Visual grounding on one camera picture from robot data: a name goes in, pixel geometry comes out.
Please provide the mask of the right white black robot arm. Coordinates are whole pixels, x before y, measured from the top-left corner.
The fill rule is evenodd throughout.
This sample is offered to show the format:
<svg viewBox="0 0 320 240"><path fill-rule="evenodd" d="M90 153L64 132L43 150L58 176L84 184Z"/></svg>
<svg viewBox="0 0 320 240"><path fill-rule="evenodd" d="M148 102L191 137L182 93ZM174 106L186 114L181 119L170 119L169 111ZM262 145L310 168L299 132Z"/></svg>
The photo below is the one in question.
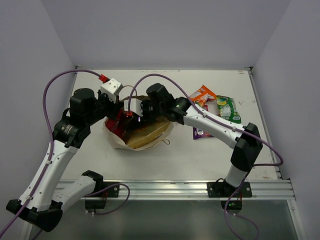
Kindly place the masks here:
<svg viewBox="0 0 320 240"><path fill-rule="evenodd" d="M222 189L227 196L235 196L241 190L241 182L252 170L263 148L259 141L258 127L253 123L243 126L227 121L191 103L186 97L174 98L160 83L150 86L146 94L151 108L146 111L147 114L200 129L233 149L231 167Z"/></svg>

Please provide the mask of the orange snack packet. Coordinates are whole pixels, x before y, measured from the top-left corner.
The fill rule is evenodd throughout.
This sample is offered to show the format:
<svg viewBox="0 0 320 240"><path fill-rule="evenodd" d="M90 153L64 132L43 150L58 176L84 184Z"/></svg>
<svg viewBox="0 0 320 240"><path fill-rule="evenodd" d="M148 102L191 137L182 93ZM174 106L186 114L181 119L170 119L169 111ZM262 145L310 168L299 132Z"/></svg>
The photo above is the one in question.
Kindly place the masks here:
<svg viewBox="0 0 320 240"><path fill-rule="evenodd" d="M201 108L207 103L216 100L216 94L205 85L202 85L197 91L192 93L189 98Z"/></svg>

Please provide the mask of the green snack packet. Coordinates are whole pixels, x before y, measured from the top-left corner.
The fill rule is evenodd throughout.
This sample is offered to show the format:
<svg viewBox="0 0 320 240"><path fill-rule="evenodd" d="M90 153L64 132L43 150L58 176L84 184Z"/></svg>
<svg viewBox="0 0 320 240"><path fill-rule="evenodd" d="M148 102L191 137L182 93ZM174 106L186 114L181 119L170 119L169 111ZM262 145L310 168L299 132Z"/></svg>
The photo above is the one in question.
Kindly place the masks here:
<svg viewBox="0 0 320 240"><path fill-rule="evenodd" d="M216 96L219 116L232 123L241 124L242 118L236 108L234 99L228 96Z"/></svg>

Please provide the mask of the brown paper bag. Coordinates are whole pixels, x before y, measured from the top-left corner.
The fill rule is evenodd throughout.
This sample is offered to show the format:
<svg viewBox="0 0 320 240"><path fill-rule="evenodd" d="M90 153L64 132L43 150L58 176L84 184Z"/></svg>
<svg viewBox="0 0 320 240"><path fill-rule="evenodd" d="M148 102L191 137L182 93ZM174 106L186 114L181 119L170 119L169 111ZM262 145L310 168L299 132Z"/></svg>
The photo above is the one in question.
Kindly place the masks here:
<svg viewBox="0 0 320 240"><path fill-rule="evenodd" d="M128 97L125 97L123 99L120 100L120 102L123 102L124 103L124 100L128 100L129 98ZM132 117L139 117L139 122L140 122L140 126L144 125L144 124L150 124L150 123L153 123L153 122L156 122L156 121L168 121L165 117L158 117L156 120L154 121L148 121L148 122L143 122L141 117L136 115L136 114L133 114ZM136 149L133 149L131 147L128 147L125 143L125 138L120 138L118 137L117 135L111 133L106 127L105 127L105 121L103 123L103 127L102 127L102 130L103 130L103 133L108 141L108 143L111 145L112 148L114 149L123 149L123 150L130 150L130 151L143 151L143 150L146 150L146 149L150 149L154 146L156 146L157 144L159 144L160 142L164 142L165 144L169 145L170 144L170 141L168 140L168 136L171 134L173 128L174 128L174 124L170 121L168 121L170 123L169 127L167 128L167 130L162 133L156 140L152 141L151 143L148 143L142 147L139 147L139 148L136 148Z"/></svg>

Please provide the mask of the purple Fox's candy bag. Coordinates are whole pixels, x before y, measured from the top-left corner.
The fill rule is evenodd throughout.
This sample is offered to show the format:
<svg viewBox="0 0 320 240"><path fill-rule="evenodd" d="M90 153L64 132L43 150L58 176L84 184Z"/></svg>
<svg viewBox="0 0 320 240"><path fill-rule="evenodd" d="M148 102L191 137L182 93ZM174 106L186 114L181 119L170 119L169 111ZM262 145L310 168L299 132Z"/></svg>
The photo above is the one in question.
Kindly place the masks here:
<svg viewBox="0 0 320 240"><path fill-rule="evenodd" d="M218 110L218 106L217 106L217 102L216 101L210 101L204 104L204 106L202 107L203 109L205 109L206 111L219 116L219 110ZM209 133L199 129L199 128L193 128L193 140L199 140L199 139L207 139L207 138L213 138L214 136L210 135Z"/></svg>

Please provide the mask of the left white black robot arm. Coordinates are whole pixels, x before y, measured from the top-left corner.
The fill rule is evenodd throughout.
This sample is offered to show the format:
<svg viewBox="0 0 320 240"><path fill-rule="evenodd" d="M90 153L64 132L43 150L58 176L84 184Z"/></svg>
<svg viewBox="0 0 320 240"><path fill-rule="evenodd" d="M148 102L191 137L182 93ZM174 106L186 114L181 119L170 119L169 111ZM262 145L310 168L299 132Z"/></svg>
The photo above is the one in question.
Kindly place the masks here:
<svg viewBox="0 0 320 240"><path fill-rule="evenodd" d="M105 117L115 118L122 107L116 94L104 89L95 94L89 88L77 89L69 104L54 127L53 142L35 177L25 192L6 206L7 211L45 232L52 231L63 213L81 198L105 195L103 176L91 170L61 192L55 190L70 160L90 135L91 126Z"/></svg>

